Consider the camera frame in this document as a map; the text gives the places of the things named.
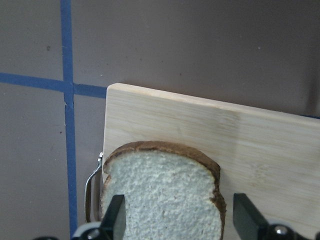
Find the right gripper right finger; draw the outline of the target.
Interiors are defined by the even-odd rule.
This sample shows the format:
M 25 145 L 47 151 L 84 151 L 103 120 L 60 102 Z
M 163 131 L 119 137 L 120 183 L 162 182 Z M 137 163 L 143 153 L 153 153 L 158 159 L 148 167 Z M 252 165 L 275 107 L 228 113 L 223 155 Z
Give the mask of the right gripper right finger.
M 233 194 L 232 221 L 241 240 L 264 240 L 269 223 L 245 193 Z

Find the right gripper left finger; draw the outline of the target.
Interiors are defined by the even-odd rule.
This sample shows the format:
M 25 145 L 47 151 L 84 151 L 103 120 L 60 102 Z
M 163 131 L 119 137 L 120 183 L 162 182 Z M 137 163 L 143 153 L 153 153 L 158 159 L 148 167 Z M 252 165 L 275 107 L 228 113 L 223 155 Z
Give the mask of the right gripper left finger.
M 105 240 L 123 239 L 126 230 L 126 201 L 123 194 L 112 197 L 100 228 Z

